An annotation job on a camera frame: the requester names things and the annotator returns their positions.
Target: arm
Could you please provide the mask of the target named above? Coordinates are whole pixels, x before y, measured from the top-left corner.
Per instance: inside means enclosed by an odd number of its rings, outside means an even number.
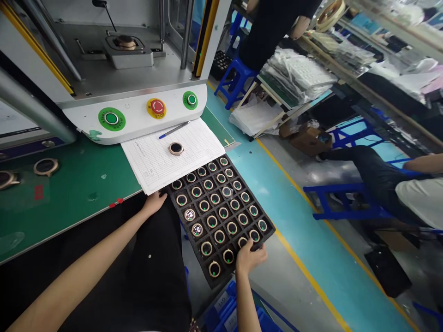
[[[261,332],[257,311],[252,297],[248,274],[258,264],[268,258],[266,247],[251,252],[252,239],[240,250],[237,255],[235,280],[237,284],[237,322],[239,332]]]
[[[309,23],[311,23],[310,18],[307,18],[306,16],[299,16],[294,30],[292,30],[291,38],[294,40],[299,39],[308,28]]]
[[[403,168],[420,173],[443,173],[443,154],[430,154],[403,164]]]
[[[249,0],[246,6],[246,12],[250,14],[258,5],[258,0]]]
[[[57,331],[166,197],[158,192],[150,195],[140,212],[72,263],[7,331]]]

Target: stack of papers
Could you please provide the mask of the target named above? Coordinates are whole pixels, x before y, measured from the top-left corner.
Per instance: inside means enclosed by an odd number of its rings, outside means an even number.
[[[170,130],[121,144],[138,183],[147,195],[225,154],[225,149],[201,118],[158,139]],[[173,142],[183,146],[180,156],[169,152],[168,147]]]

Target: hand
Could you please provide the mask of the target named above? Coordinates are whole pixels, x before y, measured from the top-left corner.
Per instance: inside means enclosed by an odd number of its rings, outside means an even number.
[[[260,249],[251,251],[253,244],[254,241],[250,238],[248,243],[240,249],[237,255],[237,273],[245,273],[248,275],[257,265],[267,260],[268,253],[266,252],[266,246],[263,244]]]
[[[155,212],[160,210],[167,196],[168,194],[164,194],[162,197],[160,197],[160,193],[158,191],[152,193],[151,195],[146,197],[146,202],[140,212],[145,213],[147,216],[146,218],[152,216]]]

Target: black foam tray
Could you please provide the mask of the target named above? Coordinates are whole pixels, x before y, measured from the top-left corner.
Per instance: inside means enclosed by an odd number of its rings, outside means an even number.
[[[226,158],[228,161],[228,164],[226,166],[222,165],[220,162],[221,158]],[[265,242],[274,232],[275,227],[270,221],[269,217],[266,215],[266,213],[263,211],[261,205],[256,200],[255,196],[252,194],[252,192],[249,190],[249,187],[246,185],[246,183],[243,181],[243,178],[239,175],[237,169],[233,166],[231,160],[228,158],[228,156],[223,155],[220,158],[217,158],[216,160],[212,161],[217,169],[215,171],[211,171],[209,169],[209,163],[202,166],[206,170],[206,175],[200,176],[198,174],[198,169],[194,170],[192,173],[195,175],[196,180],[192,183],[187,182],[186,176],[181,178],[181,188],[175,189],[173,188],[172,184],[170,184],[167,187],[167,192],[169,197],[171,198],[177,213],[180,216],[181,222],[183,224],[183,227],[186,231],[186,234],[188,235],[189,241],[191,242],[192,248],[194,249],[194,253],[198,259],[198,262],[200,263],[200,266],[203,270],[204,276],[206,280],[208,281],[211,288],[215,288],[218,284],[222,283],[223,281],[226,281],[226,279],[231,278],[231,273],[235,270],[235,263],[236,263],[236,257],[237,253],[240,250],[240,247],[238,246],[238,240],[240,237],[244,237],[246,239],[249,239],[249,232],[252,229],[255,229],[260,234],[260,239],[257,243],[254,243],[252,250],[258,249],[263,242]],[[233,176],[231,178],[226,176],[226,170],[231,169],[233,172]],[[218,174],[225,175],[226,181],[225,183],[219,183],[216,179],[216,176]],[[213,188],[210,190],[207,190],[203,183],[206,180],[211,180],[213,183]],[[239,181],[241,183],[241,189],[237,190],[234,188],[233,183],[235,181]],[[195,198],[192,195],[192,188],[199,187],[202,190],[202,194],[200,197]],[[225,198],[222,195],[222,188],[224,186],[227,186],[231,189],[232,195],[229,198]],[[249,195],[249,202],[244,202],[241,200],[240,195],[242,193],[246,192]],[[210,196],[214,193],[217,193],[220,197],[220,203],[214,204],[210,200]],[[185,195],[187,198],[187,203],[183,206],[180,206],[176,198],[178,195]],[[230,202],[232,199],[236,199],[239,202],[239,209],[233,210],[230,206]],[[207,211],[202,211],[199,208],[199,204],[202,200],[206,200],[210,207]],[[249,211],[249,207],[251,205],[254,205],[258,209],[258,215],[253,216],[251,212]],[[218,211],[221,207],[225,207],[228,210],[228,217],[226,219],[222,219]],[[191,208],[194,210],[196,216],[195,219],[192,221],[187,221],[187,219],[184,216],[184,212]],[[248,217],[248,223],[246,225],[242,225],[238,221],[238,215],[239,214],[245,214]],[[211,228],[206,223],[206,219],[208,216],[214,215],[217,218],[217,225],[215,228]],[[262,231],[260,227],[258,227],[259,220],[264,220],[267,224],[267,230]],[[227,231],[227,225],[230,222],[234,222],[237,225],[237,233],[230,234]],[[192,234],[191,228],[194,224],[199,223],[203,227],[203,233],[199,237],[195,237]],[[222,230],[225,234],[225,240],[223,243],[218,243],[214,239],[214,234],[217,230]],[[212,245],[212,253],[209,256],[204,256],[200,252],[200,248],[202,243],[209,241]],[[230,249],[234,254],[234,260],[231,264],[227,264],[223,260],[223,252],[227,249]],[[216,278],[212,277],[209,272],[209,265],[211,262],[216,261],[219,263],[221,272],[220,275]]]

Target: yellow floor line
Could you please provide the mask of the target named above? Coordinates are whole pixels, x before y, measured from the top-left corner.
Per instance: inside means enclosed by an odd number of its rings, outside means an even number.
[[[352,331],[351,328],[348,326],[346,321],[340,315],[338,310],[334,307],[332,302],[328,299],[328,297],[326,296],[326,294],[324,293],[324,291],[322,290],[320,285],[317,283],[317,281],[315,281],[314,277],[309,273],[309,271],[306,268],[306,266],[303,264],[301,259],[297,256],[295,251],[291,248],[289,243],[286,241],[286,239],[283,237],[283,235],[280,233],[280,231],[278,229],[275,230],[275,234],[277,235],[277,237],[279,238],[280,242],[283,244],[285,249],[288,251],[288,253],[291,255],[292,259],[295,261],[295,264],[297,264],[299,269],[303,272],[303,274],[305,275],[306,279],[308,279],[309,282],[311,283],[312,287],[314,287],[314,289],[317,292],[317,294],[321,297],[321,299],[323,300],[324,304],[326,304],[326,306],[328,307],[329,311],[332,313],[332,315],[337,320],[337,322],[340,324],[340,326],[343,328],[343,330],[346,331],[346,332],[351,332]]]
[[[297,189],[297,191],[302,195],[302,197],[308,202],[308,204],[311,206],[311,208],[314,210],[315,213],[319,213],[317,207],[311,202],[311,200],[306,196],[305,192],[295,183],[294,180],[290,177],[290,175],[285,171],[285,169],[280,165],[280,163],[275,159],[275,157],[271,154],[271,152],[264,146],[264,144],[260,141],[260,139],[256,139],[258,144],[265,150],[265,152],[268,154],[268,156],[275,162],[278,168],[283,172],[283,174],[288,178],[289,182]],[[377,278],[369,271],[369,269],[366,267],[366,265],[361,261],[361,259],[354,253],[354,251],[351,249],[351,247],[346,243],[346,241],[340,236],[340,234],[335,230],[335,228],[331,225],[329,221],[326,219],[323,219],[323,222],[331,229],[331,231],[334,233],[334,235],[338,238],[338,240],[341,242],[343,247],[351,254],[351,256],[354,258],[354,260],[360,265],[360,267],[363,269],[363,271],[366,272],[366,274],[371,278],[371,280],[377,285],[377,287],[383,292],[383,294],[390,300],[392,305],[400,312],[400,314],[403,316],[403,318],[409,323],[409,325],[415,330],[416,332],[420,332],[419,328],[415,325],[415,323],[409,318],[409,316],[404,312],[404,310],[398,305],[398,303],[391,297],[387,296],[386,293],[383,290],[383,287],[378,282]]]
[[[207,84],[209,87],[215,91],[216,89],[214,86],[207,81]],[[271,154],[271,152],[264,146],[264,144],[260,141],[259,138],[256,139],[258,144],[262,147],[262,149],[268,154],[268,156],[275,162],[277,167],[283,172],[283,174],[288,178],[289,182],[294,186],[294,188],[302,195],[302,197],[308,202],[308,204],[311,206],[311,208],[318,213],[318,209],[316,206],[311,202],[311,200],[306,196],[305,192],[295,183],[295,181],[289,176],[289,174],[285,171],[285,169],[280,165],[280,163],[275,159],[275,157]],[[389,301],[392,303],[392,305],[400,312],[400,314],[403,316],[403,318],[408,322],[408,324],[413,328],[414,331],[420,332],[419,328],[415,325],[415,323],[409,318],[409,316],[404,312],[404,310],[398,305],[395,300],[389,296],[386,295],[386,293],[383,290],[383,287],[378,282],[377,278],[369,271],[369,269],[366,267],[366,265],[360,260],[360,258],[354,253],[354,251],[351,249],[351,247],[346,243],[346,241],[341,237],[341,235],[335,230],[335,228],[331,225],[331,223],[327,220],[323,220],[324,223],[331,229],[332,233],[338,238],[340,243],[345,247],[345,249],[351,254],[351,256],[355,259],[355,261],[360,265],[360,267],[363,269],[363,271],[366,272],[366,274],[371,278],[371,280],[377,285],[377,287],[383,292],[383,294],[389,299]],[[331,301],[327,298],[324,291],[321,289],[320,285],[315,281],[315,279],[312,277],[312,275],[309,273],[309,271],[306,269],[303,262],[298,258],[295,251],[291,248],[289,243],[286,241],[286,239],[283,237],[283,235],[276,230],[276,235],[278,236],[279,240],[283,244],[283,246],[286,248],[288,253],[291,255],[291,257],[294,259],[295,263],[298,265],[300,270],[303,272],[303,274],[306,276],[306,278],[309,280],[309,282],[312,284],[314,289],[317,291],[318,295],[321,297],[323,302],[326,304],[328,309],[331,311],[332,315],[335,317],[337,322],[342,326],[342,328],[345,331],[351,331],[349,326],[346,324],[344,319],[340,316],[337,309],[335,309],[334,305],[331,303]]]

